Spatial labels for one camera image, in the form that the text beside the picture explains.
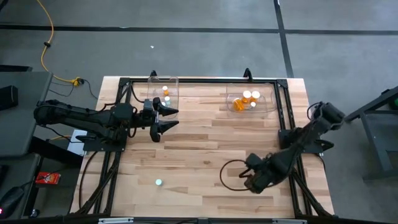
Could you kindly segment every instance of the white cap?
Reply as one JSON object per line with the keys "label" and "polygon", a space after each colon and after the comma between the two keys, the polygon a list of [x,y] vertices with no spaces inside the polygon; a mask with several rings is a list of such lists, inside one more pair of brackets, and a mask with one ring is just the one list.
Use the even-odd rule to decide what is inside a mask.
{"label": "white cap", "polygon": [[155,181],[155,184],[158,185],[158,186],[161,186],[161,185],[163,184],[163,181],[160,180],[160,179],[157,179],[157,180]]}
{"label": "white cap", "polygon": [[243,91],[243,97],[250,98],[251,92],[249,90]]}
{"label": "white cap", "polygon": [[251,92],[251,96],[253,96],[253,98],[258,99],[260,98],[260,93],[258,91],[253,91]]}

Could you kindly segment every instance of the clear plastic container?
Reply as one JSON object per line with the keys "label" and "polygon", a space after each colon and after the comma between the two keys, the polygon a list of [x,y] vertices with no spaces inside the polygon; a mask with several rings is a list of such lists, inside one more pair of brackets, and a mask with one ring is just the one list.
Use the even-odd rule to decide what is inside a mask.
{"label": "clear plastic container", "polygon": [[[250,91],[250,93],[254,91],[258,91],[260,96],[255,100],[256,105],[252,106],[250,101],[247,103],[243,103],[244,109],[239,111],[234,107],[235,100],[243,100],[243,92]],[[275,105],[275,94],[274,94],[274,86],[269,83],[264,84],[234,84],[229,83],[226,86],[226,105],[228,111],[232,114],[259,114],[259,113],[268,113],[274,111],[276,109]]]}
{"label": "clear plastic container", "polygon": [[[178,109],[178,78],[159,76],[149,77],[147,98],[152,100],[155,97],[159,97],[166,107]],[[173,119],[176,116],[177,114],[171,114],[166,117],[162,117],[162,119]]]}

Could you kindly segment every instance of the wooden table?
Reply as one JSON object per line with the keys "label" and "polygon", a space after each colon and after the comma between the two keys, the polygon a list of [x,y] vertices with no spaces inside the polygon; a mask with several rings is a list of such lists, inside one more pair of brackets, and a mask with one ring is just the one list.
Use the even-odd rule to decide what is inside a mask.
{"label": "wooden table", "polygon": [[[97,110],[104,103],[114,102],[119,78],[104,77]],[[296,125],[304,126],[308,122],[304,80],[288,79],[288,83]],[[145,83],[135,83],[134,89],[138,98],[147,96]],[[276,111],[260,118],[232,118],[226,110],[225,96],[226,84],[180,83],[180,124],[167,131],[159,143],[150,140],[148,130],[137,130],[136,137],[128,139],[119,166],[112,216],[294,217],[288,180],[259,195],[233,192],[221,185],[219,172],[225,162],[245,160],[250,152],[259,156],[277,152],[280,129]],[[133,97],[131,103],[142,107]],[[88,167],[83,183],[83,203],[98,185],[103,156],[98,153]],[[88,157],[84,159],[81,172]],[[321,160],[314,155],[303,155],[303,164],[308,187],[325,209],[333,213]],[[243,169],[244,165],[239,162],[228,165],[223,174],[226,184],[242,188],[244,180],[237,176]],[[163,186],[156,186],[156,179],[162,179]],[[78,188],[79,185],[71,212],[78,209]],[[301,190],[297,192],[304,211]]]}

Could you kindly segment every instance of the small red box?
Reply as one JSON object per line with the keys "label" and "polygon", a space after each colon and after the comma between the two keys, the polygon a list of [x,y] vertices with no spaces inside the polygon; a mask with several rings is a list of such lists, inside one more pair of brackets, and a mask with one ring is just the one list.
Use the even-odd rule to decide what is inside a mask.
{"label": "small red box", "polygon": [[36,184],[58,184],[61,174],[50,172],[39,172],[36,177]]}

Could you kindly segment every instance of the gray floor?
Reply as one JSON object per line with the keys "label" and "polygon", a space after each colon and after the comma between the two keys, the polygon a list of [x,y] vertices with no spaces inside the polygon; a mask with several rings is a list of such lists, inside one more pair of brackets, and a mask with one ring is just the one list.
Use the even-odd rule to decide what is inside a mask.
{"label": "gray floor", "polygon": [[[57,25],[135,27],[277,28],[271,0],[43,0]],[[287,29],[398,30],[395,0],[280,0]],[[42,24],[48,21],[35,1],[11,1],[0,22]],[[0,64],[40,66],[47,31],[0,30]],[[398,36],[288,35],[296,78],[304,78],[310,103],[330,101],[345,113],[398,83]],[[55,33],[45,63],[56,75],[89,80],[98,94],[104,75],[195,75],[240,77],[246,67],[256,77],[286,77],[278,34],[204,34],[167,32]],[[51,89],[68,93],[68,87]],[[95,99],[88,87],[70,97],[49,93],[89,108]],[[56,130],[70,134],[59,125]],[[54,137],[38,129],[41,138]],[[325,139],[336,146],[325,153],[333,206],[344,218],[398,221],[398,182],[364,183],[362,176],[379,167],[362,124],[354,121]],[[49,193],[52,198],[57,192]],[[66,198],[60,199],[67,204]],[[68,208],[47,209],[46,215]]]}

